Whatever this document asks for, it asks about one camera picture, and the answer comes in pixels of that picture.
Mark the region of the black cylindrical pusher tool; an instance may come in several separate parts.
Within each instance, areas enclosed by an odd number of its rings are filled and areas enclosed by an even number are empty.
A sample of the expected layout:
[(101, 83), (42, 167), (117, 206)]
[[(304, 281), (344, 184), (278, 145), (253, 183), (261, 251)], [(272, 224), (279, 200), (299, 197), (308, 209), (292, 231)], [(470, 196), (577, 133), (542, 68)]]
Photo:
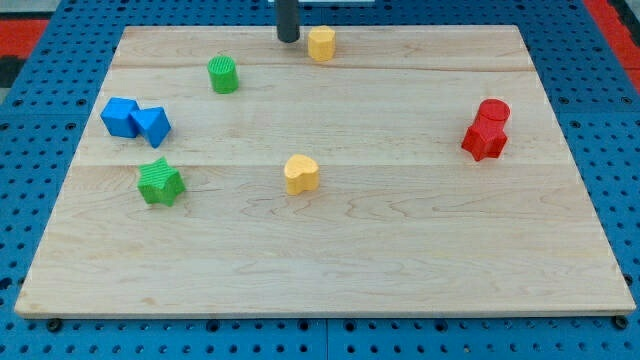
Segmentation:
[(275, 0), (276, 31), (281, 42), (294, 43), (300, 37), (298, 0)]

